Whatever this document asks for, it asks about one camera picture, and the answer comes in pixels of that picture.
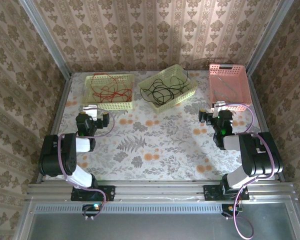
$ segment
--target pink plastic basket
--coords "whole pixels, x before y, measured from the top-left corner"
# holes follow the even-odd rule
[[[246,69],[243,65],[210,64],[209,91],[211,109],[216,102],[252,104]],[[245,106],[227,106],[230,111],[244,111]]]

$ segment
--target floral tablecloth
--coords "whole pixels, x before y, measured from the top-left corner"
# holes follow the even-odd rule
[[[129,73],[135,75],[133,110],[112,112],[113,131],[97,139],[93,152],[77,154],[79,166],[98,180],[220,180],[241,164],[240,153],[219,150],[213,141],[213,128],[198,121],[199,109],[209,111],[208,71],[190,70],[191,79],[198,81],[196,93],[160,115],[143,100],[137,87],[138,82],[157,71]],[[84,81],[91,75],[72,75],[59,134],[77,131]],[[234,132],[242,132],[252,116],[247,110],[234,112],[233,120]],[[110,127],[98,129],[96,134]],[[257,122],[252,131],[260,131]]]

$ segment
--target gray floor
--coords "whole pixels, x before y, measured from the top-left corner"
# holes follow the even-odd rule
[[[294,240],[283,203],[250,204],[242,216],[254,226],[253,240]],[[250,235],[248,224],[239,225]],[[36,214],[28,240],[238,240],[233,220],[220,214]]]

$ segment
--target aluminum frame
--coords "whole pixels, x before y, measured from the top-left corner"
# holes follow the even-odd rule
[[[34,1],[32,0],[20,0],[20,4],[24,8],[26,14],[29,16],[38,34],[42,38],[49,53],[53,57],[55,63],[59,67],[65,81],[68,81],[71,76],[70,68],[68,67],[62,53],[60,52],[54,38],[52,37],[49,28],[47,27],[44,19],[40,15]]]
[[[252,102],[253,102],[253,107],[255,110],[256,118],[258,119],[260,130],[262,132],[269,132],[269,128],[267,126],[264,112],[262,111],[260,101],[259,101],[256,89],[255,89],[254,83],[252,81],[252,77],[248,74],[247,78],[248,78],[248,83],[249,83],[249,87],[250,87],[250,93],[251,93],[251,98],[252,98]],[[286,181],[282,172],[279,172],[275,176],[277,176],[281,182]]]
[[[232,204],[232,201],[205,201],[203,185],[217,185],[219,181],[191,180],[134,180],[134,181],[100,181],[100,185],[116,186],[114,202],[107,205],[138,204],[149,206],[155,204],[211,205]],[[246,204],[284,203],[296,239],[300,240],[300,206],[294,186],[290,182],[278,180],[260,180],[248,186],[250,200]],[[73,202],[72,187],[63,180],[46,180],[41,184],[30,184],[26,204],[20,216],[14,240],[28,239],[37,205],[61,204],[71,206],[74,203],[91,204],[91,202]]]
[[[286,14],[288,13],[293,3],[294,0],[281,0],[278,3],[271,20],[267,24],[266,29],[262,34],[260,41],[258,42],[258,45],[252,53],[248,64],[246,65],[248,75],[252,75],[252,73],[256,69],[258,63],[260,62],[262,56],[266,52],[269,44],[271,43],[272,39],[277,33],[278,28],[280,27],[281,23],[283,22]]]
[[[51,129],[51,132],[50,132],[51,135],[57,135],[58,132],[59,132],[62,116],[63,116],[64,110],[65,110],[65,106],[66,106],[66,103],[67,103],[69,92],[71,90],[71,85],[72,85],[72,78],[70,78],[64,84],[61,99],[60,99],[60,102],[59,102],[59,106],[58,106],[58,109],[56,111],[54,121],[53,121],[53,125],[52,125],[52,129]],[[38,177],[36,179],[36,183],[37,184],[41,183],[43,177],[44,176],[39,172]]]

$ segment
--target patterned wall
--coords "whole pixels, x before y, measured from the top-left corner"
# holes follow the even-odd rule
[[[11,239],[38,176],[63,77],[17,0],[0,0],[0,240]]]
[[[300,200],[300,0],[294,1],[252,79]]]
[[[35,0],[72,72],[246,64],[279,0]]]

